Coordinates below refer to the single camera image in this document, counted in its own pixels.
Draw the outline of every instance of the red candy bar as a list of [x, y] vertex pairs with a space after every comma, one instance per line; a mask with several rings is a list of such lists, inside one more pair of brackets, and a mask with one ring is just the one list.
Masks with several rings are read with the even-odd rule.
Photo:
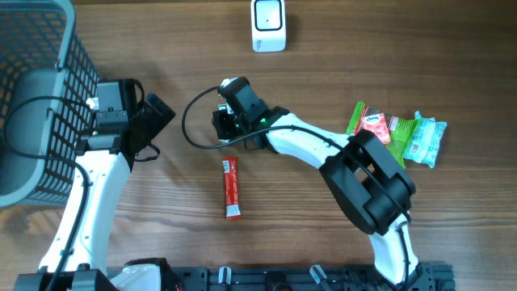
[[241, 219], [237, 189], [237, 158], [223, 158], [223, 168], [225, 170], [226, 219]]

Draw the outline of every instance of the blue-gray plastic basket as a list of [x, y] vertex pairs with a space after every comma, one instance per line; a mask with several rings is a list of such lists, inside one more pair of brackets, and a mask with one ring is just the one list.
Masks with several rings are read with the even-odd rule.
[[[26, 99], [86, 100], [95, 96], [98, 80], [75, 32], [75, 10], [68, 0], [0, 2], [0, 128], [9, 108]], [[75, 138], [89, 120], [84, 107], [38, 101], [16, 112], [0, 134], [23, 152], [72, 161]], [[63, 205], [73, 181], [69, 162], [20, 158], [0, 145], [0, 206]]]

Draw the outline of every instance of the brown wood tabletop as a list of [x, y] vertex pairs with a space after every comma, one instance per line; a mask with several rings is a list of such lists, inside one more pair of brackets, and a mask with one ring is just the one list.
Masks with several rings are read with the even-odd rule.
[[[395, 116], [447, 121], [436, 168], [407, 161], [417, 185], [410, 226], [421, 261], [452, 264], [458, 290], [517, 285], [517, 6], [488, 2], [289, 1], [288, 47], [254, 53], [250, 4], [76, 6], [77, 31], [106, 78], [137, 78], [178, 116], [136, 164], [112, 227], [108, 265], [166, 257], [173, 266], [372, 264], [366, 234], [317, 170], [241, 145], [198, 150], [181, 132], [187, 103], [246, 76], [260, 98], [343, 133], [359, 100]], [[187, 130], [218, 142], [216, 94]], [[225, 220], [221, 160], [237, 156], [243, 218]], [[0, 290], [36, 271], [62, 209], [0, 209]]]

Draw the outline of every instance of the blue snack bag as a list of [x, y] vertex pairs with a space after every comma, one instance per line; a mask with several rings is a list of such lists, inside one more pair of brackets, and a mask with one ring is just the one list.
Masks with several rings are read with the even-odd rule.
[[425, 163], [434, 168], [439, 141], [442, 139], [443, 131], [447, 128], [447, 122], [436, 122], [434, 117], [423, 118], [420, 112], [415, 112], [414, 118], [418, 123], [404, 149], [404, 158]]

